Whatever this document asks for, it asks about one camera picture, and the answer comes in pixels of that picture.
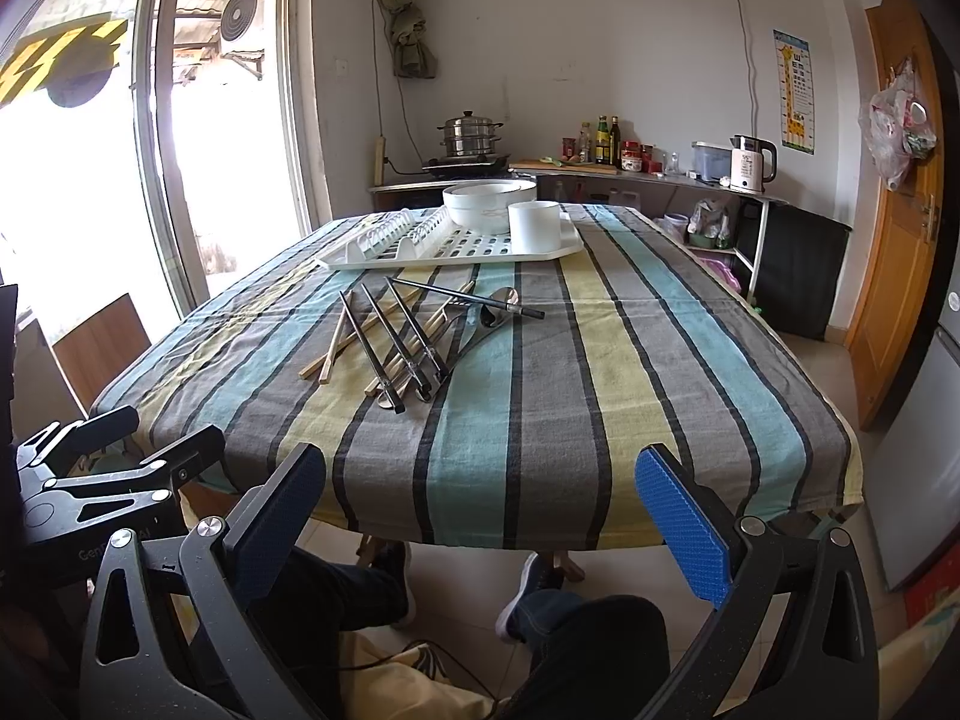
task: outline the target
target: pot lid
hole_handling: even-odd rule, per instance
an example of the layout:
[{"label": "pot lid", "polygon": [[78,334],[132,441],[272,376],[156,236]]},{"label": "pot lid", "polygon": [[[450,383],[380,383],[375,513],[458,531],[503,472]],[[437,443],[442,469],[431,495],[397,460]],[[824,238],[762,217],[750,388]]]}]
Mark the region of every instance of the pot lid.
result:
[{"label": "pot lid", "polygon": [[493,119],[488,119],[486,116],[474,116],[473,111],[464,111],[464,114],[457,119],[447,119],[443,126],[464,127],[467,124],[486,124],[489,126],[493,124]]}]

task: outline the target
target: air conditioner outdoor unit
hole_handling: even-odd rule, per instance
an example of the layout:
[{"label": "air conditioner outdoor unit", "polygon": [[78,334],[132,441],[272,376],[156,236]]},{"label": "air conditioner outdoor unit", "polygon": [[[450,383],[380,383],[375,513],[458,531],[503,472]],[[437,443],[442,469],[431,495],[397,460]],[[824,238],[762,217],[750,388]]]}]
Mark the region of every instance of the air conditioner outdoor unit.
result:
[{"label": "air conditioner outdoor unit", "polygon": [[229,0],[220,17],[220,55],[262,52],[264,0]]}]

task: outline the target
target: white cup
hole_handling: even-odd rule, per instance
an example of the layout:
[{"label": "white cup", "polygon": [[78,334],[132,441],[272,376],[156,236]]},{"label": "white cup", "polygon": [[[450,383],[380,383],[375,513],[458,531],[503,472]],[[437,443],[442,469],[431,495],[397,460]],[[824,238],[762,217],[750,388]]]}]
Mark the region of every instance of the white cup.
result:
[{"label": "white cup", "polygon": [[507,206],[514,254],[547,254],[560,248],[560,204],[527,200]]}]

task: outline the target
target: dining table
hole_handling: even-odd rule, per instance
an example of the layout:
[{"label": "dining table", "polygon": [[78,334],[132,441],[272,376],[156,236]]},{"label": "dining table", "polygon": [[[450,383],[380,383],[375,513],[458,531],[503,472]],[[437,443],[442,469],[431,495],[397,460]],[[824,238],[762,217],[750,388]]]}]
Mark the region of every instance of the dining table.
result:
[{"label": "dining table", "polygon": [[[757,311],[635,209],[565,204],[583,249],[559,259],[332,271],[318,256],[376,215],[333,220],[189,314],[100,395],[132,405],[128,450],[148,456],[205,425],[226,436],[205,485],[261,485],[301,442],[323,452],[313,517],[378,538],[538,551],[661,543],[635,490],[660,443],[737,515],[769,521],[862,502],[856,434]],[[341,290],[385,276],[476,295],[511,287],[544,319],[513,317],[462,356],[476,314],[437,343],[452,375],[394,413],[346,346],[326,384],[299,372],[328,349]],[[426,321],[445,300],[424,290]],[[402,314],[391,314],[411,338]],[[380,360],[382,326],[368,332]]]}]

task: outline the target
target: plastic container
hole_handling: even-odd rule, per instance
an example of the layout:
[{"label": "plastic container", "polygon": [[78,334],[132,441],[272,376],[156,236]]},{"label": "plastic container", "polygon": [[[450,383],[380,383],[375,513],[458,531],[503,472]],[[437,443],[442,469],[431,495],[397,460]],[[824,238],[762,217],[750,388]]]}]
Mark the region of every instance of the plastic container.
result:
[{"label": "plastic container", "polygon": [[690,233],[690,245],[692,247],[698,248],[716,248],[717,240],[715,238],[708,238],[706,235],[700,235],[699,233]]},{"label": "plastic container", "polygon": [[690,224],[690,217],[685,217],[683,214],[667,214],[664,216],[661,229],[678,244],[682,244],[686,238],[688,224]]},{"label": "plastic container", "polygon": [[733,149],[729,146],[715,146],[713,143],[694,141],[693,170],[696,170],[701,181],[719,183],[725,175],[730,176]]}]

